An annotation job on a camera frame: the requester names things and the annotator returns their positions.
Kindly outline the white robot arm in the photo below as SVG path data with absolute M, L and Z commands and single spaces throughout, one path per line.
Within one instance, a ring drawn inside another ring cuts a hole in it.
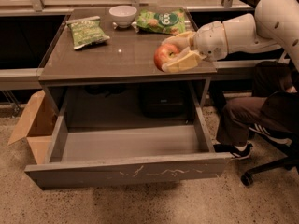
M 213 21 L 195 32 L 164 40 L 180 53 L 162 65 L 176 73 L 203 61 L 217 61 L 236 52 L 262 53 L 282 48 L 299 70 L 299 3 L 297 0 L 260 0 L 253 14 Z

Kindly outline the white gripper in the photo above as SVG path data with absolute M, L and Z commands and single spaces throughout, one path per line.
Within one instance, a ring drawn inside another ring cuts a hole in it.
M 187 31 L 165 39 L 162 44 L 175 45 L 182 52 L 162 65 L 166 73 L 177 73 L 196 67 L 205 58 L 210 61 L 224 59 L 228 45 L 224 25 L 220 21 L 203 25 L 197 32 Z

